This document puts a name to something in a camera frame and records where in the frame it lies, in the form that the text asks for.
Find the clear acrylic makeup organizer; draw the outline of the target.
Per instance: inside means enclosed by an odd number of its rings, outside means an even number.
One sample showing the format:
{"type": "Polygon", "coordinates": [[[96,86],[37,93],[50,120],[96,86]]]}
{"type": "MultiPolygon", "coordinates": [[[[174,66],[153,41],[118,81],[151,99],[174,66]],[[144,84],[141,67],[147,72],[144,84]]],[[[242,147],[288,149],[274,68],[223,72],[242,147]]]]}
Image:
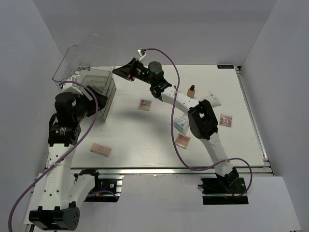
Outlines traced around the clear acrylic makeup organizer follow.
{"type": "Polygon", "coordinates": [[[116,92],[112,71],[117,55],[115,44],[107,37],[102,34],[88,35],[79,44],[67,48],[52,80],[57,85],[61,81],[76,81],[108,97],[105,108],[99,110],[97,117],[97,121],[104,123],[116,92]]]}

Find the foundation bottle black pump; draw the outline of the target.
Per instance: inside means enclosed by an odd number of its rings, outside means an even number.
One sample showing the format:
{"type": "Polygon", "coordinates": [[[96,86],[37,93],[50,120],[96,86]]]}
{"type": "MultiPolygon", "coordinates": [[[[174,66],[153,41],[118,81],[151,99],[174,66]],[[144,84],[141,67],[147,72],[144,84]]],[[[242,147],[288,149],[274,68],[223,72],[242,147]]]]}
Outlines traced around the foundation bottle black pump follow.
{"type": "Polygon", "coordinates": [[[195,92],[196,92],[196,90],[195,90],[195,85],[191,85],[189,88],[188,88],[188,91],[187,91],[187,96],[189,97],[189,98],[194,98],[194,96],[195,96],[195,92]]]}

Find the white blue wipes packet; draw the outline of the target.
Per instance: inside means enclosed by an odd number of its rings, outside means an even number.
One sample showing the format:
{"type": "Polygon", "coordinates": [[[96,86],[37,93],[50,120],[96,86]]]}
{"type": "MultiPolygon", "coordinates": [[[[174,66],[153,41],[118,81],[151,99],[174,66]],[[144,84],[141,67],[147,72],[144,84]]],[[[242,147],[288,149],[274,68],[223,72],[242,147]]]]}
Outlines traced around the white blue wipes packet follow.
{"type": "Polygon", "coordinates": [[[173,126],[181,133],[186,134],[189,129],[189,119],[186,114],[177,116],[173,121],[173,126]]]}

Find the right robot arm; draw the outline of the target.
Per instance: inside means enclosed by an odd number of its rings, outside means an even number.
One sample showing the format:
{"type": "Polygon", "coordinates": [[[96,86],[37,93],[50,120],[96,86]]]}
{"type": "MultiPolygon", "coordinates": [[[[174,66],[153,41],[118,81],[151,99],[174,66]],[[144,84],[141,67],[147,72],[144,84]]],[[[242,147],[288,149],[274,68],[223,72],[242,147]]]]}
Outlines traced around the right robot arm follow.
{"type": "Polygon", "coordinates": [[[156,99],[174,105],[185,113],[188,116],[191,133],[203,143],[215,165],[218,188],[225,193],[235,188],[239,174],[228,160],[220,142],[218,121],[209,101],[197,101],[179,93],[176,87],[164,78],[162,65],[157,61],[152,61],[148,67],[144,67],[138,59],[133,58],[127,65],[112,72],[128,81],[138,79],[148,83],[150,92],[156,99]]]}

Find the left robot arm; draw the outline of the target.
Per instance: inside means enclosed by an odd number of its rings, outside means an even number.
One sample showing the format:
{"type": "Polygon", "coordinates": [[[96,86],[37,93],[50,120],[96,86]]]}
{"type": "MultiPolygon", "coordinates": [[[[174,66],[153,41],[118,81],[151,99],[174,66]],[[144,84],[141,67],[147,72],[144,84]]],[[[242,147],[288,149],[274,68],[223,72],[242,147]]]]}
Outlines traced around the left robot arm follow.
{"type": "Polygon", "coordinates": [[[41,200],[31,210],[29,221],[43,231],[74,231],[80,219],[80,205],[88,192],[101,190],[102,181],[94,171],[82,172],[74,187],[69,187],[72,158],[81,141],[81,121],[96,118],[108,97],[95,86],[63,90],[55,97],[56,113],[49,122],[48,168],[41,200]]]}

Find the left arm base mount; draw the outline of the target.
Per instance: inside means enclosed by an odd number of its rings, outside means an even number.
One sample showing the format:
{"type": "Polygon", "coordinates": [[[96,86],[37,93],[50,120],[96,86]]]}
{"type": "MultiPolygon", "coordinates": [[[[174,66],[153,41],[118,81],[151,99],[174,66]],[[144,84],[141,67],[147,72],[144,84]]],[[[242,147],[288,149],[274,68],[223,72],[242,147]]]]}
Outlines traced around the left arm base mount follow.
{"type": "Polygon", "coordinates": [[[94,177],[95,185],[87,194],[84,202],[94,203],[116,203],[120,198],[122,189],[122,177],[115,175],[100,174],[98,170],[81,170],[79,173],[71,174],[74,177],[74,184],[80,179],[80,176],[89,175],[94,177]]]}

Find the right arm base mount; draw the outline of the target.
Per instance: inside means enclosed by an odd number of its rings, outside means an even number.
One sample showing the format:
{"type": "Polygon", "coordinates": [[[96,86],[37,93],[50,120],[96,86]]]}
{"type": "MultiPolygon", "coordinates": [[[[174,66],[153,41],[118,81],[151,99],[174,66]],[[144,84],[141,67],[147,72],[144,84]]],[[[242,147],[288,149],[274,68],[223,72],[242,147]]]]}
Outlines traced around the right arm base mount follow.
{"type": "Polygon", "coordinates": [[[246,185],[243,178],[239,178],[231,187],[219,182],[216,178],[202,178],[197,186],[202,191],[204,205],[245,205],[249,204],[246,185]]]}

